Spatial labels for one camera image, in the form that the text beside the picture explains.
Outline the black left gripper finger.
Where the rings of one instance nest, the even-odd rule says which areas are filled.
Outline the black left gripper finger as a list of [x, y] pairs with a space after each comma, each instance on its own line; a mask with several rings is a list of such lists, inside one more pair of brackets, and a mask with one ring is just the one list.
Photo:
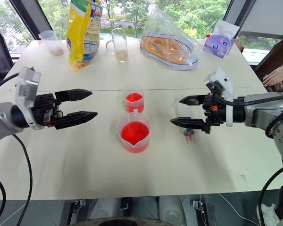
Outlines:
[[66, 116], [58, 117], [54, 120], [54, 127], [56, 129], [64, 129], [76, 125], [80, 125], [92, 120], [98, 115], [97, 112], [79, 111], [69, 113]]
[[90, 95], [92, 95], [92, 91], [85, 89], [71, 89], [55, 92], [56, 100], [58, 102], [78, 101], [85, 99]]

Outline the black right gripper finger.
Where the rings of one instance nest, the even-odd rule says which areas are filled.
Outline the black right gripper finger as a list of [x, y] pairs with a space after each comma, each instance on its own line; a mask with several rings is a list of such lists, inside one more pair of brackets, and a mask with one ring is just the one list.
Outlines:
[[202, 119], [192, 119], [191, 117], [177, 117], [171, 119], [170, 122], [178, 127], [185, 129], [202, 130], [206, 126], [206, 123]]
[[179, 100], [179, 103], [185, 105], [202, 105], [205, 99], [205, 95], [194, 95], [194, 96], [187, 96]]

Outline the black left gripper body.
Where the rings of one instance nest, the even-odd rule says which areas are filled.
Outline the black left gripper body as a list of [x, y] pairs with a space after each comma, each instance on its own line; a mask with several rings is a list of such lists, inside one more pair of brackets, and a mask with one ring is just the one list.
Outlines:
[[53, 124], [57, 122], [57, 118], [63, 116], [63, 112], [59, 110], [59, 105], [60, 102], [51, 93], [37, 95], [33, 107], [31, 107], [37, 124], [53, 127]]

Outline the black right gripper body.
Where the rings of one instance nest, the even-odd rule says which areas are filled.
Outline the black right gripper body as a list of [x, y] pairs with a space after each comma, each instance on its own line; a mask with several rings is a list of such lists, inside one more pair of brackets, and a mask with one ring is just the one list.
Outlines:
[[205, 95], [202, 108], [206, 116], [205, 125], [202, 129], [209, 134], [212, 126], [220, 126], [226, 122], [226, 105], [217, 101], [212, 95]]

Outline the person's bare hand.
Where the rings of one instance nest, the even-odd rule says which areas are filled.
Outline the person's bare hand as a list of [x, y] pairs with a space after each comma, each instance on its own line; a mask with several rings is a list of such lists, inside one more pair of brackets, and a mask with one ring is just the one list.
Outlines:
[[283, 82], [283, 65], [263, 78], [263, 84], [265, 87], [270, 87], [280, 82]]

